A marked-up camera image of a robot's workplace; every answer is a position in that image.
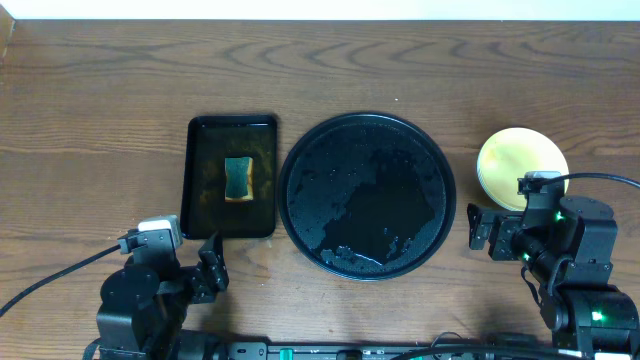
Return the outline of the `green and yellow sponge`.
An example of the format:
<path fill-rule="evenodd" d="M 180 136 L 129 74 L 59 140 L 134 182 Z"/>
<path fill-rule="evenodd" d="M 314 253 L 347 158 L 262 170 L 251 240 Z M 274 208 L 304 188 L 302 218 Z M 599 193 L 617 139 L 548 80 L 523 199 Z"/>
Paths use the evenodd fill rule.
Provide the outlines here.
<path fill-rule="evenodd" d="M 225 175 L 226 202 L 249 202 L 254 199 L 251 157 L 226 158 Z"/>

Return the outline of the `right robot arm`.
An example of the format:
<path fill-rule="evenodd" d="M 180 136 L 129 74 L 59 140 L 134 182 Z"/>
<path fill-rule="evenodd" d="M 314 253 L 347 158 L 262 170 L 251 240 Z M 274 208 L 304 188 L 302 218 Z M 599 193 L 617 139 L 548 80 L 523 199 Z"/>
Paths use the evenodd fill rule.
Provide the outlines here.
<path fill-rule="evenodd" d="M 467 208 L 472 250 L 522 262 L 552 343 L 591 358 L 639 356 L 639 311 L 610 284 L 618 227 L 612 208 L 581 196 L 531 198 L 523 212 Z"/>

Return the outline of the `yellow plate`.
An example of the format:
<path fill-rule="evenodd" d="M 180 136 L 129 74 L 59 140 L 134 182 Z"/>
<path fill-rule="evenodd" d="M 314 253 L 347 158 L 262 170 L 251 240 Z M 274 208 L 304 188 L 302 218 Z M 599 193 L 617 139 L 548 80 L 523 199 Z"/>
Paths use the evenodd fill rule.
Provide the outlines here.
<path fill-rule="evenodd" d="M 568 175 L 568 163 L 560 148 L 540 132 L 528 128 L 507 128 L 493 134 L 477 158 L 478 180 L 499 206 L 522 211 L 526 199 L 518 193 L 518 179 L 527 172 L 555 172 Z"/>

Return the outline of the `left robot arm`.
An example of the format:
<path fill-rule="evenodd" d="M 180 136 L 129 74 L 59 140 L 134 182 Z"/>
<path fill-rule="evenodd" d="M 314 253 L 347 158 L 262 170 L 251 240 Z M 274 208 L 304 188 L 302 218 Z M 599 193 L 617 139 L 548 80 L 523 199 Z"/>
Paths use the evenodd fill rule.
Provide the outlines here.
<path fill-rule="evenodd" d="M 197 265 L 185 267 L 169 230 L 131 230 L 118 243 L 129 258 L 101 287 L 100 337 L 83 357 L 227 359 L 228 346 L 217 336 L 183 328 L 189 306 L 212 303 L 228 288 L 222 237 L 213 234 Z"/>

